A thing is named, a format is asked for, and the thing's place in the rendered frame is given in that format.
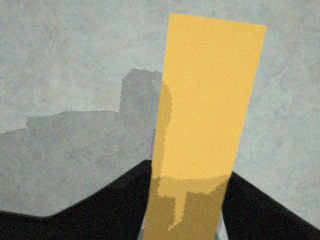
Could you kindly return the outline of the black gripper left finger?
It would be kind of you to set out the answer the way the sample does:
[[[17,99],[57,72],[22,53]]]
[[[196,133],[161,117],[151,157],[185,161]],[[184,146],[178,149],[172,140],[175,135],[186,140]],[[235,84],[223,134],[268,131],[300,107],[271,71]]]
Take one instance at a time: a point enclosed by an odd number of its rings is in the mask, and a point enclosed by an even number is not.
[[[84,200],[49,217],[0,211],[0,240],[137,240],[152,160],[144,160]]]

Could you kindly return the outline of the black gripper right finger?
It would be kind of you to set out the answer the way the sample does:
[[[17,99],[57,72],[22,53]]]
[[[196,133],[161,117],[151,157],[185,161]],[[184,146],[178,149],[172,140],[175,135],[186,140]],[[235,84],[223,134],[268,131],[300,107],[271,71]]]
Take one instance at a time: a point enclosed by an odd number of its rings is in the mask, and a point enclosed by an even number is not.
[[[232,171],[221,209],[229,240],[320,240],[320,229]]]

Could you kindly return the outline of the yellow bar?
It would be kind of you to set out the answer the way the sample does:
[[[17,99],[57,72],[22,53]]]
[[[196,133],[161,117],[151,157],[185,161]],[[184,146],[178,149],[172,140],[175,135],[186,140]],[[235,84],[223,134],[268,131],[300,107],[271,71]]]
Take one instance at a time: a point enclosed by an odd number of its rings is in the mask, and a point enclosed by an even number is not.
[[[142,240],[214,240],[266,28],[170,13]]]

